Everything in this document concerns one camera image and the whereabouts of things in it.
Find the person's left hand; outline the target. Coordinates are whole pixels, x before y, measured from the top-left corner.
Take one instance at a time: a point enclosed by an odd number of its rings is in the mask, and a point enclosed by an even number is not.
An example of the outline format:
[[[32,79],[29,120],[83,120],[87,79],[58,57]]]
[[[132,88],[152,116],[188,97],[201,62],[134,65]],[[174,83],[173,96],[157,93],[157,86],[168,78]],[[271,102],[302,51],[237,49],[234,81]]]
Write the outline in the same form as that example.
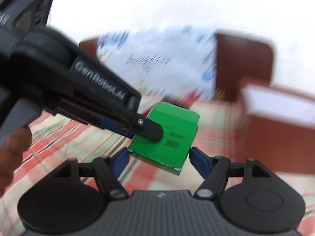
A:
[[[6,188],[12,183],[14,171],[21,165],[23,153],[32,144],[32,133],[28,126],[13,130],[1,146],[0,156],[0,195],[4,195]]]

